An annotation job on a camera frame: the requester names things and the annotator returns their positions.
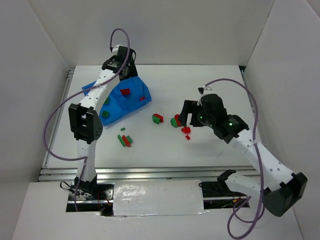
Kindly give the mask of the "red two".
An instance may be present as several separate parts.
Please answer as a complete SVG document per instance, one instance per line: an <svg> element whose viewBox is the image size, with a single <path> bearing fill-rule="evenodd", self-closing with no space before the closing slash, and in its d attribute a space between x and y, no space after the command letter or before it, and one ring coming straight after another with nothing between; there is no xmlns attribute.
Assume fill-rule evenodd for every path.
<svg viewBox="0 0 320 240"><path fill-rule="evenodd" d="M129 88L124 88L119 90L123 96L127 96L131 94L131 90Z"/></svg>

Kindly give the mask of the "small green lego brick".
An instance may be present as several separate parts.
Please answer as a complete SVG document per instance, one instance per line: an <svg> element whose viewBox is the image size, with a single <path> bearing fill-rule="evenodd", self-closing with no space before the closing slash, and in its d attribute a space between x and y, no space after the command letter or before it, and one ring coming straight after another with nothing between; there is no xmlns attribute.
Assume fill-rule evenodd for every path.
<svg viewBox="0 0 320 240"><path fill-rule="evenodd" d="M107 105L109 102L110 102L110 98L108 97L104 103Z"/></svg>

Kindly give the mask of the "green square lego brick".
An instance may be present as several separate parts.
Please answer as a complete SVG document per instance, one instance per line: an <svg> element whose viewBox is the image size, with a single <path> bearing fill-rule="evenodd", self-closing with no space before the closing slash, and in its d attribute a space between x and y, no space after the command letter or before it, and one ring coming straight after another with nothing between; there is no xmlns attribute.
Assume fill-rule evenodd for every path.
<svg viewBox="0 0 320 240"><path fill-rule="evenodd" d="M103 111L102 114L101 114L101 116L102 116L103 118L108 118L108 117L110 116L110 114L109 114L108 111Z"/></svg>

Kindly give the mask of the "long green lego plate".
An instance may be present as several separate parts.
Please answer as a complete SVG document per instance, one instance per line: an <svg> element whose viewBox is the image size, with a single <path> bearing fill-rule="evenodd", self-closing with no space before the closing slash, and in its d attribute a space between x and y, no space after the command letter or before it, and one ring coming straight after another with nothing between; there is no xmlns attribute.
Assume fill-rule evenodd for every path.
<svg viewBox="0 0 320 240"><path fill-rule="evenodd" d="M118 140L120 141L121 145L122 145L123 147L125 147L125 146L126 146L126 144L125 144L125 142L124 142L124 140L123 140L122 136L121 136L120 134L118 134L118 135L117 135L117 138L118 138Z"/></svg>

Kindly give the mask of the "green numbered lego brick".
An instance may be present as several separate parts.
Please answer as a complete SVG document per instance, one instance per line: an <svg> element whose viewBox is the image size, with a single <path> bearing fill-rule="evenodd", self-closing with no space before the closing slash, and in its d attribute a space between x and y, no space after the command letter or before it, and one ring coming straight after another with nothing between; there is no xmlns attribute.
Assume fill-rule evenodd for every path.
<svg viewBox="0 0 320 240"><path fill-rule="evenodd" d="M129 135L127 135L126 138L127 138L128 142L129 142L130 144L133 143L133 140L132 140L132 138L131 138Z"/></svg>

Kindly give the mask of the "red rounded lego brick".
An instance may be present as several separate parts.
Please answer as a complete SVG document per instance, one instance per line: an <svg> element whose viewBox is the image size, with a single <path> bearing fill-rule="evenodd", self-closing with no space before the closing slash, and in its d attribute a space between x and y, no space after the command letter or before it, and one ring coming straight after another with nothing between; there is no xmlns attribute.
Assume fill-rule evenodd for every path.
<svg viewBox="0 0 320 240"><path fill-rule="evenodd" d="M131 147L131 143L129 143L129 141L127 140L126 136L127 136L127 135L123 135L123 136L122 136L122 139L123 139L123 141L125 142L126 147Z"/></svg>

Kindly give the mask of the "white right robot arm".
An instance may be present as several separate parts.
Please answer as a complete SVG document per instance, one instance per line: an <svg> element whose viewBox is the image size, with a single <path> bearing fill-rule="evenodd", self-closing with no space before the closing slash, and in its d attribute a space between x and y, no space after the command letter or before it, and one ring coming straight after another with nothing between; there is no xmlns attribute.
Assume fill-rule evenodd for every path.
<svg viewBox="0 0 320 240"><path fill-rule="evenodd" d="M302 172L294 173L256 141L244 120L227 113L217 94L205 94L198 101L185 100L178 120L186 125L188 117L191 126L212 129L220 140L244 156L262 178L255 182L229 169L218 177L223 190L261 199L263 206L276 217L283 216L302 198L307 177Z"/></svg>

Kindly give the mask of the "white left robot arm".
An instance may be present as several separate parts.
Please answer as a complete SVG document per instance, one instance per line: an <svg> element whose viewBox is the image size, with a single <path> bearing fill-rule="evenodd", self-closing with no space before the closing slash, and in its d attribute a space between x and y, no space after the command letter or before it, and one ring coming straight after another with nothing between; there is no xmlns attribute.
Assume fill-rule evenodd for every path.
<svg viewBox="0 0 320 240"><path fill-rule="evenodd" d="M121 80L137 75L131 53L128 57L114 55L103 63L95 84L86 96L79 103L72 103L68 107L70 129L76 139L79 158L74 185L91 196L97 194L95 153L97 141L103 133L100 111Z"/></svg>

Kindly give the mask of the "large red green lego assembly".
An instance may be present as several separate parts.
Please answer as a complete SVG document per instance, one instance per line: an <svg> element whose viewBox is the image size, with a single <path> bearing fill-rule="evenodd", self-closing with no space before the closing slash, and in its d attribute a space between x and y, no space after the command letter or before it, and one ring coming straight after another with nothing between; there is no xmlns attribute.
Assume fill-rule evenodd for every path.
<svg viewBox="0 0 320 240"><path fill-rule="evenodd" d="M181 124L179 121L179 114L176 114L173 118L170 119L170 124L174 128L186 127L186 125Z"/></svg>

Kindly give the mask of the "blue plastic divided bin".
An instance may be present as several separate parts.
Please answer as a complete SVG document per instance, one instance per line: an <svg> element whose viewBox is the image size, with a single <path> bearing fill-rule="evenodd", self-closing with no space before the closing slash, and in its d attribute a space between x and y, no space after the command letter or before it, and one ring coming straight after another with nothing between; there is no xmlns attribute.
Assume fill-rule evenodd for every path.
<svg viewBox="0 0 320 240"><path fill-rule="evenodd" d="M130 95L121 94L120 90L126 88L130 89ZM152 101L147 85L139 76L120 81L108 97L109 103L102 106L99 114L100 121L105 127ZM108 118L102 117L103 111L109 112Z"/></svg>

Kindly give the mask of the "red round lego piece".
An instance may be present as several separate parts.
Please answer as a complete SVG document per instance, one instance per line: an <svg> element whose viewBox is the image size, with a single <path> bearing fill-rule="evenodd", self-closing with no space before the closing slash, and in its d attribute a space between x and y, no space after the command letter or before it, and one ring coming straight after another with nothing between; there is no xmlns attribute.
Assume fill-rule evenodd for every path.
<svg viewBox="0 0 320 240"><path fill-rule="evenodd" d="M183 128L181 128L181 131L184 133L184 134L190 134L191 133L191 128L188 127L188 126L184 126Z"/></svg>

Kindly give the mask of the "red green rounded lego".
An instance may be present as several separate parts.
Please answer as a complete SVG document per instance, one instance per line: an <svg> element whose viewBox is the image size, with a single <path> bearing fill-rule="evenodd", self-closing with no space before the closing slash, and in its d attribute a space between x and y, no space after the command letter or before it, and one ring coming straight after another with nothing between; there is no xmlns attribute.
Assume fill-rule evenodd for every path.
<svg viewBox="0 0 320 240"><path fill-rule="evenodd" d="M160 123L163 123L164 122L164 118L162 115L158 114L158 113L154 113L152 115L152 121L155 123L155 124L160 124Z"/></svg>

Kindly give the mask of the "silver foil tape sheet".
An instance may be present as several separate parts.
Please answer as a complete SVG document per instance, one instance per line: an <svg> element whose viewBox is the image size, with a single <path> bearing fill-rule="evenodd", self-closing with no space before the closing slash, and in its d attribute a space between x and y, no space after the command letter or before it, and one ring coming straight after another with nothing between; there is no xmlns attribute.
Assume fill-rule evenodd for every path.
<svg viewBox="0 0 320 240"><path fill-rule="evenodd" d="M117 181L113 215L121 217L184 216L205 213L201 181Z"/></svg>

